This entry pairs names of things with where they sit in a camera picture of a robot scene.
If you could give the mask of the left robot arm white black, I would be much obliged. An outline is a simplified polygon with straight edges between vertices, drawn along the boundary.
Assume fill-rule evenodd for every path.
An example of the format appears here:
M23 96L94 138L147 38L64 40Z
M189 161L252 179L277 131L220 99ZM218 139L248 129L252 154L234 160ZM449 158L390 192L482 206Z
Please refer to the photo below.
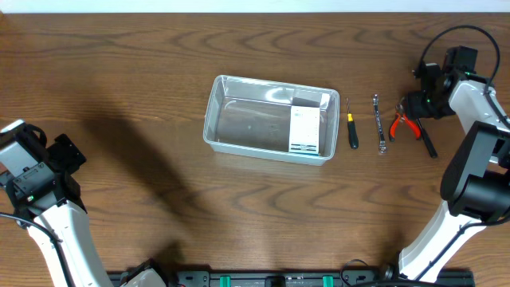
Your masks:
M14 208L11 218L43 253L56 286L166 286L152 261L115 277L107 273L89 228L73 173L86 158L62 134L52 145L23 122L1 132L1 187Z

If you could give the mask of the black yellow screwdriver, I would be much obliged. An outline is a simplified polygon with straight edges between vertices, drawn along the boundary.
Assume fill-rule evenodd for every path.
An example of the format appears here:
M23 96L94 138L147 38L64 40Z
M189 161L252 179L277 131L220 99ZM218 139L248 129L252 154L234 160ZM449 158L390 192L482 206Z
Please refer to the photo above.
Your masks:
M347 105L347 131L348 131L348 141L351 149L357 149L359 147L359 139L357 136L357 131L355 129L355 121L354 117L350 110L350 101L346 98Z

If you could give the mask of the silver wrench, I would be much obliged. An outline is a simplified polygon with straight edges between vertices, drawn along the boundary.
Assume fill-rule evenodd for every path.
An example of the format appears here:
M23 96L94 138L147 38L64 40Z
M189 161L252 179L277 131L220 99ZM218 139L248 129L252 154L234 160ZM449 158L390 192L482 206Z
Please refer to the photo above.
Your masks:
M382 121L379 113L379 96L374 94L372 97L374 114L375 114L375 123L377 126L377 133L379 137L379 153L384 154L387 152L386 140L383 132Z

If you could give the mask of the clear plastic container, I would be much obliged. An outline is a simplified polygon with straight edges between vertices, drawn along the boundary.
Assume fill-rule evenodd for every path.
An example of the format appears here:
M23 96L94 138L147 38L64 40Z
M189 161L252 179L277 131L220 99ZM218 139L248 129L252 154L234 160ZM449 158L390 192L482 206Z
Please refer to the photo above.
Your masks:
M318 155L288 151L292 106L320 109ZM339 116L340 95L334 89L220 75L202 135L216 152L321 166L335 155Z

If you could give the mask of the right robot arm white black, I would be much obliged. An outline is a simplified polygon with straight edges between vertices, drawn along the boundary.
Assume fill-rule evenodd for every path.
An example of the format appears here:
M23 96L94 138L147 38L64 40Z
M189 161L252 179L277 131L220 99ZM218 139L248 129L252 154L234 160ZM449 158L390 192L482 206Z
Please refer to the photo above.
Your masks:
M509 120L487 77L472 64L425 64L422 89L401 101L412 119L457 116L465 131L441 180L441 203L418 237L398 255L396 277L434 283L443 266L474 235L509 220Z

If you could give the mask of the white blue cardboard box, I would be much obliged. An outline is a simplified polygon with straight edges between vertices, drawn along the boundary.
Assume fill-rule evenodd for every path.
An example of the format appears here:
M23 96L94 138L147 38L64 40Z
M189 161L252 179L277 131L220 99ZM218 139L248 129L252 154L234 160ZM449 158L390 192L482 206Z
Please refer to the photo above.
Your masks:
M288 151L318 155L320 143L320 109L292 106L290 114Z

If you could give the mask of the red handled pliers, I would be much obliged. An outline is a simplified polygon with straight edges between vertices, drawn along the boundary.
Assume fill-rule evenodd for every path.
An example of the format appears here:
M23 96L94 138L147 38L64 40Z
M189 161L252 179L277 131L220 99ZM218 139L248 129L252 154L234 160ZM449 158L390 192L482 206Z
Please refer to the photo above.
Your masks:
M390 142L395 141L396 130L400 124L406 124L414 133L416 140L420 140L422 138L422 131L420 127L413 120L410 120L407 117L402 104L397 104L395 106L395 118L389 129Z

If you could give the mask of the small hammer black handle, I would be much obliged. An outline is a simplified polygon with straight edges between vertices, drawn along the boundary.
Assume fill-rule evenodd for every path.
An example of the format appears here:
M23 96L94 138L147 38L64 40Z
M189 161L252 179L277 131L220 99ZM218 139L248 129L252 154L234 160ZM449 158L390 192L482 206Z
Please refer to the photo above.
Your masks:
M429 152L430 157L433 159L437 158L437 151L436 151L427 131L423 127L422 122L419 119L416 119L416 124L421 131L422 140L426 146L427 151Z

